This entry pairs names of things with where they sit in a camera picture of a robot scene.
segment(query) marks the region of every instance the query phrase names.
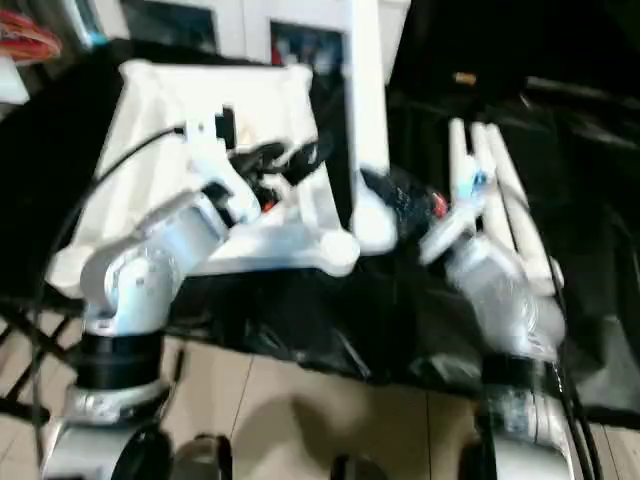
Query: red object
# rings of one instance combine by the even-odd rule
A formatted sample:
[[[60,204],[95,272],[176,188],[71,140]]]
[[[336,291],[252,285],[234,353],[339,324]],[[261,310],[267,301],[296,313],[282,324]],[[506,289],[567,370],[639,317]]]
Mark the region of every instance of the red object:
[[[282,57],[274,40],[271,40],[271,65],[282,65]]]
[[[264,207],[262,207],[262,212],[267,213],[269,210],[271,210],[275,206],[276,206],[276,202],[267,202],[265,203]]]
[[[449,205],[447,204],[447,201],[439,193],[434,193],[433,194],[433,199],[436,202],[436,205],[435,205],[435,207],[433,209],[433,213],[438,218],[444,217],[447,214],[447,212],[449,211]]]
[[[61,51],[62,43],[53,33],[24,15],[0,9],[0,55],[25,64],[58,57]]]

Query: white plastic part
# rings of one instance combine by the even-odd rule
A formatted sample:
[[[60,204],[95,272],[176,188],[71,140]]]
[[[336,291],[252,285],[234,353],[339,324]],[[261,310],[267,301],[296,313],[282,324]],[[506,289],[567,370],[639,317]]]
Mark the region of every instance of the white plastic part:
[[[248,223],[258,218],[260,202],[231,166],[225,142],[217,137],[215,115],[187,120],[185,135],[190,164],[205,182],[216,182],[229,192],[227,209],[235,222]]]
[[[0,102],[22,105],[29,100],[29,92],[11,57],[0,56]]]
[[[529,212],[525,210],[529,204],[520,177],[513,165],[499,128],[496,125],[489,125],[486,128],[486,132],[489,148],[496,163],[498,179],[507,191],[504,196],[504,205],[527,277],[538,293],[553,294],[555,288],[544,245],[533,219]],[[555,264],[555,260],[552,260],[552,265],[562,282],[560,268]]]
[[[222,105],[234,111],[239,151],[278,139],[297,148],[317,136],[306,67],[158,66],[132,60],[121,73],[125,87],[97,175],[150,135],[194,118],[212,119]],[[212,162],[219,158],[215,150]],[[201,189],[210,174],[206,158],[192,162],[181,137],[167,136],[142,149],[89,201],[72,242],[52,263],[49,283],[79,297],[80,273],[92,250],[129,233],[180,191]],[[346,275],[359,250],[340,225],[323,165],[255,222],[232,228],[229,241],[194,274],[308,267]]]
[[[478,164],[467,152],[464,123],[454,118],[449,122],[449,178],[453,206],[471,196],[477,173]]]
[[[350,68],[347,77],[349,148],[354,171],[351,229],[362,253],[375,255],[397,242],[395,215],[370,192],[359,170],[379,175],[389,172],[389,144],[384,95],[378,4],[371,0],[346,2],[351,24]]]
[[[491,155],[487,132],[482,123],[474,122],[471,125],[471,141],[473,152],[480,169],[487,177],[489,189],[486,191],[486,206],[482,212],[482,225],[484,232],[494,241],[500,242],[504,247],[516,251],[511,236],[507,213],[502,201],[502,195],[494,187],[496,180],[496,164]]]

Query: orange object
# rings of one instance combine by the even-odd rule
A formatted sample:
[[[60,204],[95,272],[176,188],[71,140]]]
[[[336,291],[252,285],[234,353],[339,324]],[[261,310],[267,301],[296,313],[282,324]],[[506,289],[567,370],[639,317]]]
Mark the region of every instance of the orange object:
[[[0,55],[24,65],[58,57],[61,51],[60,39],[49,30],[24,15],[0,9]]]

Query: white rod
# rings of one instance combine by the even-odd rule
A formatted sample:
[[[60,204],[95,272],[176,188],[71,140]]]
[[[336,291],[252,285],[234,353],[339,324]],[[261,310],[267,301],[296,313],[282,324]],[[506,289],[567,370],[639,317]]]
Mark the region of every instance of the white rod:
[[[551,278],[540,234],[529,212],[527,196],[522,187],[502,134],[496,125],[487,127],[489,147],[496,162],[496,174],[505,186],[504,203],[513,229],[518,253],[526,263],[528,273],[539,280]]]
[[[487,183],[490,185],[486,206],[482,213],[484,231],[490,238],[515,252],[516,247],[511,236],[502,195],[492,185],[496,178],[496,163],[491,155],[487,132],[482,123],[474,122],[471,125],[471,141],[478,166],[487,176]]]
[[[389,171],[378,2],[351,0],[347,43],[347,101],[352,165],[381,175]]]

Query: white cabinet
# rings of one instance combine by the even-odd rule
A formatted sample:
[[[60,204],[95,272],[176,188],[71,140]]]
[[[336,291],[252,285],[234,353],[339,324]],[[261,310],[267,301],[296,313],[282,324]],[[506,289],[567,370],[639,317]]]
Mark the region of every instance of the white cabinet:
[[[339,42],[334,39],[338,36],[344,39],[342,35],[349,32],[351,23],[347,5],[349,0],[89,1],[92,2],[100,26],[108,37],[145,38],[148,35],[145,36],[144,31],[149,31],[145,25],[153,24],[155,21],[156,23],[164,22],[160,26],[162,28],[180,30],[179,34],[175,34],[176,38],[188,37],[191,43],[194,32],[186,31],[194,30],[194,28],[190,28],[194,23],[184,19],[196,19],[199,25],[202,15],[208,15],[218,53],[267,63],[272,61],[278,41],[280,47],[284,46],[285,50],[289,48],[285,41],[287,35],[297,39],[293,43],[296,43],[298,50],[312,51],[316,48],[316,53],[312,52],[313,60],[311,62],[316,62],[319,66],[331,61],[341,62],[344,55],[342,51],[336,52],[336,45]],[[387,81],[393,69],[410,3],[411,0],[379,0],[378,2],[383,73]],[[186,13],[183,10],[180,14],[167,13],[166,6],[170,5],[194,7],[198,10]],[[138,17],[148,14],[148,22],[138,21],[135,16],[136,11]],[[132,27],[135,29],[136,26],[139,32],[132,31]],[[196,31],[196,40],[193,40],[196,44],[191,46],[199,46],[197,35],[206,37],[207,33]],[[152,39],[161,41],[161,37],[162,35],[157,34]],[[316,47],[308,46],[314,42]],[[288,58],[283,58],[283,61],[298,59],[310,62],[310,58],[311,56],[305,53],[292,52]]]

